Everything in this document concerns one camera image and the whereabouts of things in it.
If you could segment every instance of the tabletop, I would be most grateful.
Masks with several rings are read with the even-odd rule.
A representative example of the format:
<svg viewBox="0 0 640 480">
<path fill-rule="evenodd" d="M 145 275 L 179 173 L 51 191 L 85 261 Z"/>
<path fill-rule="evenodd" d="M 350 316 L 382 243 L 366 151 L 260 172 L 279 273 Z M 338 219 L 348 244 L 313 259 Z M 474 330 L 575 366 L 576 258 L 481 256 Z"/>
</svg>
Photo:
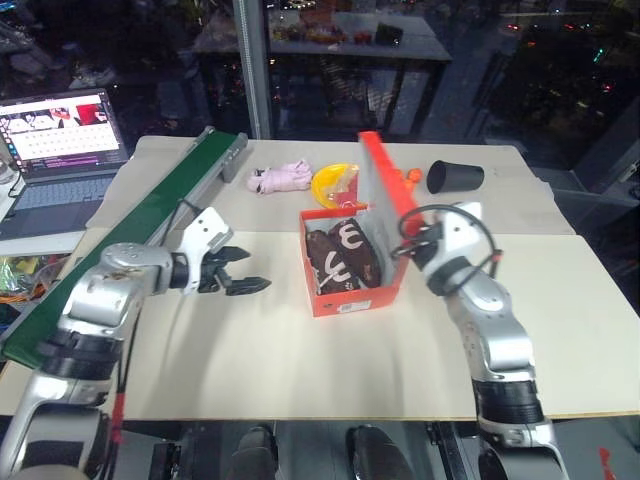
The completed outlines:
<svg viewBox="0 0 640 480">
<path fill-rule="evenodd" d="M 168 157 L 175 162 L 190 143 L 143 138 L 139 161 L 129 162 L 107 192 L 121 203 L 112 211 L 101 209 L 75 255 L 83 255 L 130 207 L 122 192 L 144 195 L 147 186 L 136 176 L 137 168 L 144 171 L 143 155 L 156 167 L 144 177 L 151 184 L 170 168 Z M 359 148 L 355 143 L 252 141 L 236 180 L 212 185 L 211 196 L 200 204 L 213 204 L 236 231 L 230 244 L 252 254 L 229 273 L 262 275 L 273 284 L 247 297 L 185 298 L 169 292 L 148 299 L 134 349 L 127 418 L 475 417 L 458 332 L 419 272 L 409 268 L 390 307 L 313 318 L 302 280 L 297 212 L 315 208 L 315 201 L 309 192 L 260 196 L 243 185 L 258 166 L 304 157 L 317 169 L 353 160 Z M 388 145 L 388 151 L 404 169 L 426 169 L 441 159 L 481 164 L 491 173 L 472 195 L 432 197 L 425 187 L 414 197 L 419 204 L 484 202 L 489 228 L 506 252 L 499 280 L 534 343 L 545 412 L 564 418 L 640 410 L 633 380 L 640 378 L 634 360 L 640 355 L 638 317 L 517 151 L 404 144 Z M 502 205 L 509 208 L 498 208 Z M 509 215 L 510 210 L 517 214 Z M 14 411 L 28 373 L 8 366 L 0 381 L 0 414 Z"/>
<path fill-rule="evenodd" d="M 435 33 L 424 18 L 380 13 L 334 12 L 333 24 L 340 27 L 350 39 L 359 31 L 367 31 L 375 37 L 380 23 L 401 28 L 403 31 L 400 45 L 385 46 L 372 43 L 356 44 L 352 41 L 331 45 L 311 41 L 276 40 L 273 27 L 288 27 L 300 22 L 300 12 L 270 12 L 270 46 L 272 53 L 311 54 L 311 55 L 353 55 L 358 57 L 406 58 L 418 60 L 451 61 L 451 55 L 445 50 Z"/>
</svg>

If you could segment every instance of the red lid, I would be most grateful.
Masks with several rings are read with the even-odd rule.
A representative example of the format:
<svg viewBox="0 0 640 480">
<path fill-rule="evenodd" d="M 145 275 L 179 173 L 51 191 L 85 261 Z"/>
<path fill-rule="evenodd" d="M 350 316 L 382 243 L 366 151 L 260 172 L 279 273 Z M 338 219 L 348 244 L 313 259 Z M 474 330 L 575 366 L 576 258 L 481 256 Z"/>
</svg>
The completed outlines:
<svg viewBox="0 0 640 480">
<path fill-rule="evenodd" d="M 398 221 L 407 212 L 417 208 L 417 205 L 403 179 L 394 171 L 397 168 L 378 133 L 360 132 L 359 137 L 365 157 L 369 161 L 361 162 L 359 165 L 358 200 L 366 202 L 370 209 L 375 209 L 377 214 L 381 215 L 389 238 L 397 238 L 399 246 L 402 239 L 398 234 Z M 416 217 L 416 221 L 407 225 L 409 233 L 415 233 L 419 220 L 420 218 Z"/>
</svg>

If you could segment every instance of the wire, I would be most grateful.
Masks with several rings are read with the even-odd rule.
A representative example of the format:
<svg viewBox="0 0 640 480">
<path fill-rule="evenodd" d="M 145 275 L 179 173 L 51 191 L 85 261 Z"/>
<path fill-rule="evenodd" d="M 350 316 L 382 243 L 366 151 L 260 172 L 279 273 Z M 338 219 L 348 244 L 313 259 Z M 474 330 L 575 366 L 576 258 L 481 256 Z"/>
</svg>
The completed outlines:
<svg viewBox="0 0 640 480">
<path fill-rule="evenodd" d="M 131 354 L 133 353 L 133 345 L 136 340 L 136 334 L 138 333 L 138 321 L 140 314 L 136 317 L 131 330 L 131 340 L 129 341 L 129 348 L 127 349 L 127 363 L 122 368 L 123 357 L 120 353 L 120 360 L 116 366 L 117 369 L 117 385 L 116 385 L 116 402 L 113 406 L 113 412 L 111 414 L 111 441 L 109 442 L 109 449 L 105 457 L 104 467 L 100 472 L 100 480 L 111 480 L 116 470 L 116 463 L 118 460 L 118 450 L 122 437 L 122 419 L 124 418 L 124 402 L 125 393 L 127 390 L 127 380 L 129 379 L 129 366 L 131 365 Z"/>
<path fill-rule="evenodd" d="M 164 229 L 164 233 L 162 234 L 162 239 L 160 240 L 160 246 L 164 246 L 165 242 L 167 241 L 167 236 L 171 231 L 171 227 L 173 226 L 173 221 L 176 219 L 176 215 L 178 214 L 178 210 L 180 210 L 180 206 L 182 204 L 189 207 L 195 216 L 198 216 L 200 215 L 200 213 L 202 213 L 202 209 L 200 207 L 196 207 L 193 203 L 189 202 L 188 200 L 185 200 L 184 198 L 179 199 L 178 204 L 176 205 L 176 208 L 174 208 L 173 212 L 171 212 L 171 216 L 169 217 L 169 222 L 167 223 L 167 227 Z"/>
<path fill-rule="evenodd" d="M 21 178 L 22 178 L 22 172 L 18 170 L 18 178 L 16 178 L 16 181 L 13 182 L 13 185 L 11 185 L 11 188 L 9 189 L 9 194 L 7 195 L 9 198 L 18 198 L 18 196 L 20 195 L 19 193 L 13 193 L 13 191 L 18 186 L 18 183 L 20 182 Z"/>
<path fill-rule="evenodd" d="M 473 267 L 473 270 L 466 277 L 464 277 L 462 281 L 460 281 L 458 284 L 454 285 L 452 288 L 447 290 L 445 295 L 450 295 L 460 290 L 469 280 L 471 280 L 474 276 L 476 276 L 478 272 L 480 272 L 489 263 L 491 263 L 489 276 L 491 278 L 495 278 L 498 270 L 498 262 L 500 262 L 500 260 L 502 259 L 503 252 L 502 250 L 496 247 L 496 242 L 493 239 L 493 235 L 491 235 L 491 232 L 486 227 L 486 225 L 482 223 L 482 221 L 480 221 L 478 217 L 467 212 L 466 210 L 463 210 L 462 208 L 459 208 L 453 205 L 444 205 L 444 204 L 424 205 L 422 207 L 414 208 L 413 210 L 410 210 L 409 212 L 404 214 L 398 221 L 398 233 L 400 233 L 400 236 L 403 239 L 408 240 L 409 242 L 415 245 L 416 240 L 419 239 L 419 235 L 407 234 L 405 230 L 405 224 L 410 218 L 414 217 L 415 215 L 419 213 L 431 212 L 431 211 L 453 212 L 460 215 L 461 217 L 466 218 L 471 222 L 470 224 L 471 226 L 477 227 L 484 234 L 485 238 L 487 239 L 487 242 L 489 243 L 489 249 L 491 251 L 490 254 L 487 257 L 485 257 L 484 260 L 482 260 L 482 262 L 480 262 L 478 265 L 475 265 Z M 427 227 L 428 229 L 433 228 L 433 226 L 429 224 L 427 224 Z"/>
</svg>

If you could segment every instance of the yellow object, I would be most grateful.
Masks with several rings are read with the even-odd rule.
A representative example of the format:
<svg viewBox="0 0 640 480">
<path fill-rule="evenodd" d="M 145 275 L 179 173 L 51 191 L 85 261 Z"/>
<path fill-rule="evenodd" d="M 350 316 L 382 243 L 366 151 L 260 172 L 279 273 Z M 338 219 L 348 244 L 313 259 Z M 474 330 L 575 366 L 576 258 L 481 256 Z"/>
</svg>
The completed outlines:
<svg viewBox="0 0 640 480">
<path fill-rule="evenodd" d="M 16 263 L 16 269 L 22 273 L 33 275 L 38 265 L 38 257 L 27 257 Z"/>
<path fill-rule="evenodd" d="M 344 188 L 347 188 L 349 182 L 343 182 L 342 176 L 347 172 L 349 168 L 357 168 L 356 165 L 350 163 L 336 163 L 324 167 L 322 170 L 318 170 L 311 180 L 311 193 L 314 198 L 325 208 L 339 208 L 339 206 L 331 201 L 327 194 L 331 191 L 332 187 L 338 186 L 342 183 Z"/>
</svg>

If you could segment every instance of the black cup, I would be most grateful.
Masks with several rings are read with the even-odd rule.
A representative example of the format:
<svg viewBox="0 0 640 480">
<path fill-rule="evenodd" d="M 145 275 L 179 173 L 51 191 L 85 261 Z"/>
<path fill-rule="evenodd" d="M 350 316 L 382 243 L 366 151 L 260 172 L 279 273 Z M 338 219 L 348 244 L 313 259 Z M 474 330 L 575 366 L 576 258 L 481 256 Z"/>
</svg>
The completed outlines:
<svg viewBox="0 0 640 480">
<path fill-rule="evenodd" d="M 427 188 L 431 193 L 468 192 L 480 188 L 484 170 L 475 165 L 459 165 L 438 160 L 427 174 Z"/>
</svg>

